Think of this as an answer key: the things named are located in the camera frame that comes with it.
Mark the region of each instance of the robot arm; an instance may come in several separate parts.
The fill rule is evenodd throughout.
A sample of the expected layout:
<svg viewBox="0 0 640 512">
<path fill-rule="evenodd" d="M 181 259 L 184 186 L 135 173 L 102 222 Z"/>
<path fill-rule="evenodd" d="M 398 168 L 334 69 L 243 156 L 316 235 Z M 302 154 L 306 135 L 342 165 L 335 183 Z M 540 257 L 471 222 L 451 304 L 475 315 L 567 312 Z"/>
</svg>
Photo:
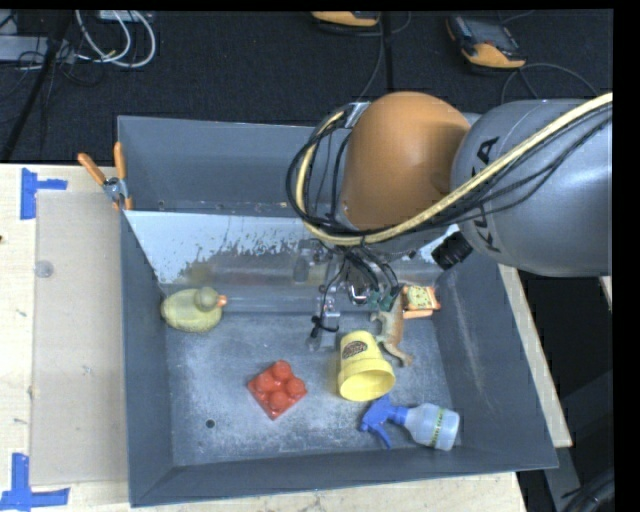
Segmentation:
<svg viewBox="0 0 640 512">
<path fill-rule="evenodd" d="M 355 122 L 329 218 L 306 214 L 304 187 L 318 142 L 349 108 L 319 126 L 299 170 L 292 164 L 290 199 L 336 247 L 406 254 L 457 225 L 460 254 L 554 277 L 609 275 L 612 105 L 612 94 L 514 102 L 470 126 L 437 98 L 392 93 Z"/>
</svg>

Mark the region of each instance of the yellow rubber duck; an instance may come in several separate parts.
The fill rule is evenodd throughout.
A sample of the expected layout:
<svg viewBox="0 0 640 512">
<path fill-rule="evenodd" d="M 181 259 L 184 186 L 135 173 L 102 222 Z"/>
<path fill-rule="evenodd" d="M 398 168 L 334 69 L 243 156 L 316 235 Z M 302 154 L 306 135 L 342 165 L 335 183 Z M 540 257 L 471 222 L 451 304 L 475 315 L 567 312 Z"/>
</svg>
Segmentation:
<svg viewBox="0 0 640 512">
<path fill-rule="evenodd" d="M 190 288 L 167 297 L 160 305 L 160 314 L 175 329 L 186 332 L 206 332 L 222 319 L 227 297 L 213 288 Z"/>
</svg>

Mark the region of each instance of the table surface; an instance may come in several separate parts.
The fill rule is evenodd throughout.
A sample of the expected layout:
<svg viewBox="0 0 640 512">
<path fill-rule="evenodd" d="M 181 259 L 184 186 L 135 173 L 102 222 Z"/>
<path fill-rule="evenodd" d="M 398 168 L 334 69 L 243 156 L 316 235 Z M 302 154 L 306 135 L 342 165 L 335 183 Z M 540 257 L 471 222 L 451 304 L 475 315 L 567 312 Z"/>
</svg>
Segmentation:
<svg viewBox="0 0 640 512">
<path fill-rule="evenodd" d="M 109 208 L 100 187 L 79 166 L 0 165 L 0 490 L 9 489 L 11 453 L 30 454 L 33 392 L 33 338 L 37 219 L 20 220 L 20 176 L 23 167 L 39 179 L 62 178 L 70 188 L 96 193 L 96 208 Z M 113 168 L 103 168 L 115 176 Z M 55 192 L 40 191 L 38 194 Z M 64 201 L 64 192 L 60 201 Z M 562 408 L 515 269 L 500 267 L 526 357 L 538 389 L 541 405 L 554 445 L 571 446 Z M 34 486 L 34 490 L 71 487 L 69 504 L 63 510 L 124 511 L 127 483 L 120 480 L 65 482 L 64 485 Z M 474 475 L 340 490 L 248 497 L 207 503 L 151 507 L 148 510 L 191 512 L 200 510 L 446 510 L 526 511 L 515 473 Z"/>
</svg>

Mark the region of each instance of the yellow mug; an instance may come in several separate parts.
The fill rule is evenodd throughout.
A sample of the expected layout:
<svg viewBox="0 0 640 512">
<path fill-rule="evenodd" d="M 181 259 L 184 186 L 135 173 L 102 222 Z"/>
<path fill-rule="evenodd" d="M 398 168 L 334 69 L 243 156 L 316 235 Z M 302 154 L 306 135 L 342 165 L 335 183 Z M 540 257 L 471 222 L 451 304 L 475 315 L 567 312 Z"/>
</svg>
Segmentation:
<svg viewBox="0 0 640 512">
<path fill-rule="evenodd" d="M 340 340 L 338 392 L 354 402 L 375 400 L 396 382 L 391 364 L 382 357 L 373 335 L 353 331 Z"/>
</svg>

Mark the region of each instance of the gray plastic bin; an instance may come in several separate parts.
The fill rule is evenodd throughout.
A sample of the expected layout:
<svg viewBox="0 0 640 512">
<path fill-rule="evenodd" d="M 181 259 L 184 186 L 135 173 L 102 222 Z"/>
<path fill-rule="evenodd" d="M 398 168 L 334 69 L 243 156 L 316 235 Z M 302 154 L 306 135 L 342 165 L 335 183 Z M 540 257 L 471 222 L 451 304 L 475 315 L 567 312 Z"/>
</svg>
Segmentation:
<svg viewBox="0 0 640 512">
<path fill-rule="evenodd" d="M 118 120 L 136 205 L 121 216 L 131 504 L 556 467 L 499 269 L 476 254 L 447 272 L 422 255 L 395 267 L 401 279 L 433 284 L 442 309 L 405 324 L 401 347 L 415 362 L 404 368 L 389 356 L 391 401 L 457 411 L 454 448 L 417 445 L 388 423 L 386 450 L 357 430 L 369 403 L 337 394 L 337 352 L 305 344 L 322 275 L 292 279 L 297 242 L 310 235 L 284 181 L 311 131 Z M 203 284 L 229 296 L 222 322 L 206 334 L 168 327 L 162 299 Z M 338 305 L 341 333 L 379 330 L 369 311 L 346 298 Z M 278 359 L 308 394 L 272 421 L 246 384 Z"/>
</svg>

